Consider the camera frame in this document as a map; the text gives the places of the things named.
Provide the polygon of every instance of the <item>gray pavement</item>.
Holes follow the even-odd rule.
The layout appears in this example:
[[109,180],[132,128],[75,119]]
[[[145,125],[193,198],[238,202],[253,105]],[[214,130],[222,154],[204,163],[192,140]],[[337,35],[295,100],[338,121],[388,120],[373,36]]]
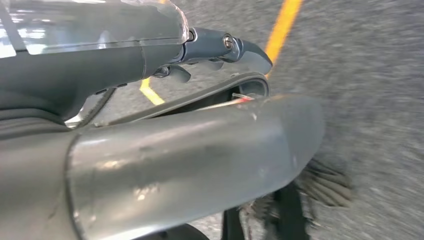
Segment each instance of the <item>gray pavement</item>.
[[[174,0],[192,26],[229,31],[265,47],[279,0]],[[166,101],[240,72],[192,69],[193,80],[153,79]],[[326,137],[317,158],[352,178],[348,209],[318,206],[317,240],[424,239],[424,1],[309,0],[279,56],[273,94],[317,97]],[[97,121],[153,105],[140,83],[119,89]],[[213,240],[220,216],[194,223]]]

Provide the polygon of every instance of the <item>black strap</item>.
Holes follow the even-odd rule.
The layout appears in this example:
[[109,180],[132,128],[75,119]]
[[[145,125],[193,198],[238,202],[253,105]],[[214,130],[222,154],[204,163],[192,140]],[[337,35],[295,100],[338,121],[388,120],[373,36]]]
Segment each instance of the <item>black strap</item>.
[[223,213],[221,240],[245,240],[242,223],[240,222],[240,211],[236,207]]
[[275,223],[278,239],[309,240],[306,232],[307,220],[304,217],[302,201],[294,182],[274,193],[280,218]]

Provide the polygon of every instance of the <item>bolt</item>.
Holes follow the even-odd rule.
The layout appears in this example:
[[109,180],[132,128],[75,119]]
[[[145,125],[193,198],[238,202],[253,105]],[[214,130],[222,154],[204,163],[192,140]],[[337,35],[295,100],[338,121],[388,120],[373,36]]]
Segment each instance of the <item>bolt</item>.
[[227,49],[232,49],[233,48],[233,37],[230,34],[225,34],[224,38],[224,45]]

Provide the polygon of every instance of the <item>cable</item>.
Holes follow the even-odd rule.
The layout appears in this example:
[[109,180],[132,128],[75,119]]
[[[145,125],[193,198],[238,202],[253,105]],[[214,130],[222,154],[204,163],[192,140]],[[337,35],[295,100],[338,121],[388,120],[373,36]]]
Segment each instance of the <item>cable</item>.
[[115,87],[109,88],[102,96],[96,105],[88,112],[88,114],[76,125],[76,129],[87,126],[91,121],[100,113],[103,107],[111,99],[112,95],[116,91]]

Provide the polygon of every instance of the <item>road marking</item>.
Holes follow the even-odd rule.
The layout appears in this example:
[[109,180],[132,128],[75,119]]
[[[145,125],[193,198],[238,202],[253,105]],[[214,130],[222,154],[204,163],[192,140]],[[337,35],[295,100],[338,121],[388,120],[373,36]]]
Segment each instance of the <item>road marking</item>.
[[274,28],[268,38],[265,52],[275,66],[280,55],[280,51],[284,46],[287,35],[290,33],[296,15],[301,8],[302,0],[285,0],[281,5],[278,17],[275,21]]
[[164,104],[165,101],[150,88],[150,77],[141,80],[140,91],[150,100],[154,105]]

